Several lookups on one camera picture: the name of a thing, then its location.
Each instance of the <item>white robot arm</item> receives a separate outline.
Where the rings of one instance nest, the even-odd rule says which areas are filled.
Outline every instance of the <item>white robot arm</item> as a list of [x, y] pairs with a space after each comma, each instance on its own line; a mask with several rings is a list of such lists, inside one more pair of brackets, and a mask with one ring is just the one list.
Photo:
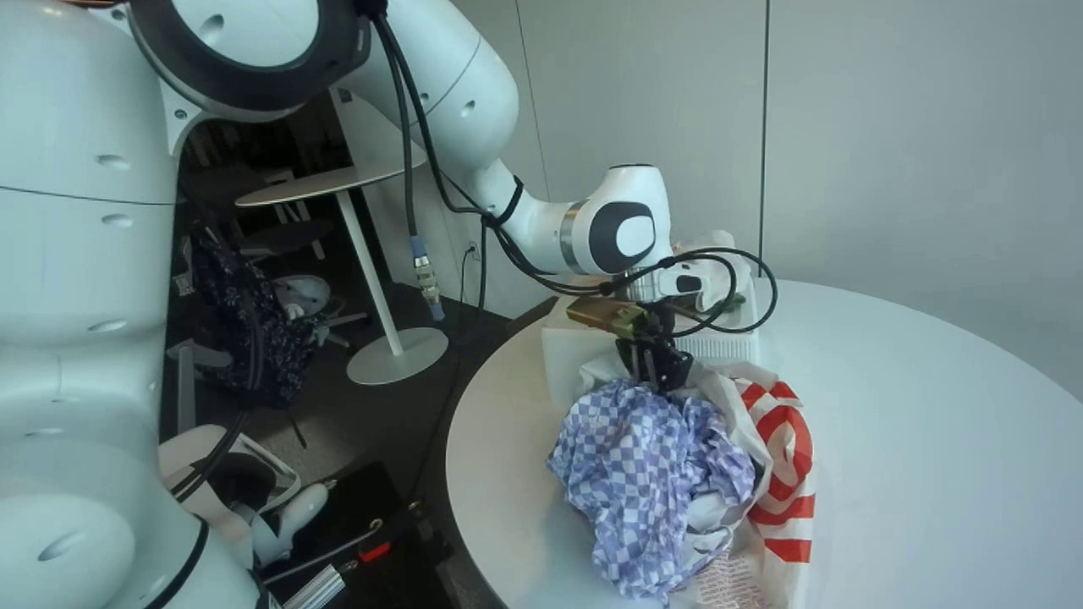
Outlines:
[[[652, 167], [581, 202], [529, 196], [500, 163], [508, 69], [446, 0], [387, 14], [450, 178], [538, 272], [669, 255]], [[0, 0], [0, 88], [0, 606], [267, 606], [158, 485], [177, 154], [199, 120], [267, 123], [330, 88], [395, 120], [362, 0]]]

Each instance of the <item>floor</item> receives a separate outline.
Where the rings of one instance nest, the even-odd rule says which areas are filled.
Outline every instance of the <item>floor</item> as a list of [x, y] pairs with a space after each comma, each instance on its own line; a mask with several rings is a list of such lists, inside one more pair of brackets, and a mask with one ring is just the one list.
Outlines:
[[[367, 290], [360, 279], [350, 275], [350, 268], [339, 279], [332, 268], [323, 268], [323, 275], [332, 279], [336, 290], [350, 297], [351, 313], [371, 313], [362, 297]], [[430, 324], [423, 297], [408, 288], [392, 288], [390, 307], [402, 328]], [[474, 370], [529, 318], [508, 323], [446, 300], [446, 323], [441, 328], [450, 337], [450, 351], [432, 370], [378, 389], [362, 389], [346, 380], [351, 349], [378, 337], [378, 324], [371, 318], [355, 323], [339, 328], [351, 349], [317, 349], [316, 361], [304, 370], [304, 389], [292, 405], [292, 415], [258, 405], [240, 411], [237, 399], [199, 389], [199, 424], [240, 427], [309, 481], [336, 476], [336, 469], [351, 464], [378, 462], [405, 500], [423, 500], [423, 534], [443, 542], [450, 553], [450, 559], [441, 564], [441, 575], [454, 604], [464, 609], [500, 606], [474, 571], [457, 542], [454, 519], [446, 515], [441, 476], [443, 434]]]

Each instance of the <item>white table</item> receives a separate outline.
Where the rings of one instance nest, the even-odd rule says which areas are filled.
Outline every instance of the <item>white table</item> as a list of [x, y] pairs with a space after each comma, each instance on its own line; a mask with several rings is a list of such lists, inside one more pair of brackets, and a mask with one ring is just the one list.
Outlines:
[[346, 234], [367, 275], [367, 288], [371, 293], [378, 328], [383, 328], [383, 337], [355, 351], [346, 366], [346, 375], [360, 385], [390, 385], [390, 384], [408, 380], [430, 370], [446, 351], [446, 336], [437, 328], [402, 328], [402, 331], [395, 328], [395, 318], [387, 307], [383, 280], [377, 275], [360, 213], [351, 209], [351, 200], [350, 200], [350, 190], [360, 190], [398, 174], [402, 174], [402, 163], [367, 163], [367, 167], [346, 167], [346, 168], [276, 184], [237, 200], [237, 206], [281, 206], [281, 202], [330, 196], [330, 193], [336, 196]]
[[[1083, 606], [1083, 404], [930, 316], [783, 283], [765, 328], [815, 438], [811, 609]], [[474, 375], [446, 438], [462, 537], [516, 609], [622, 604], [546, 458], [540, 324]]]

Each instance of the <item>robotic body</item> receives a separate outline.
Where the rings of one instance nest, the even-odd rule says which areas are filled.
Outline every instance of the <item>robotic body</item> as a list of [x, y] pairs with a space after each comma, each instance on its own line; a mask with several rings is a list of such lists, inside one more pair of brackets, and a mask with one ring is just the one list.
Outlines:
[[[267, 604], [158, 485], [177, 148], [199, 120], [281, 120], [332, 86], [395, 120], [351, 6], [0, 4], [0, 606]], [[395, 0], [390, 25], [446, 174], [504, 213], [508, 69], [446, 0]], [[668, 213], [661, 174], [619, 167], [581, 202], [521, 193], [504, 231], [540, 272], [615, 275], [669, 255]]]

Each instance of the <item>blue checkered cloth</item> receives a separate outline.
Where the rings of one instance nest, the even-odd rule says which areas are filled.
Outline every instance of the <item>blue checkered cloth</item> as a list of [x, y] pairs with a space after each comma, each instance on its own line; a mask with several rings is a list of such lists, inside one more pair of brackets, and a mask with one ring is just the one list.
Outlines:
[[581, 396], [550, 455], [566, 500], [591, 524], [591, 562], [634, 599], [668, 599], [704, 568], [683, 553], [688, 504], [720, 495], [735, 511], [754, 498], [754, 462], [700, 396], [661, 396], [628, 380]]

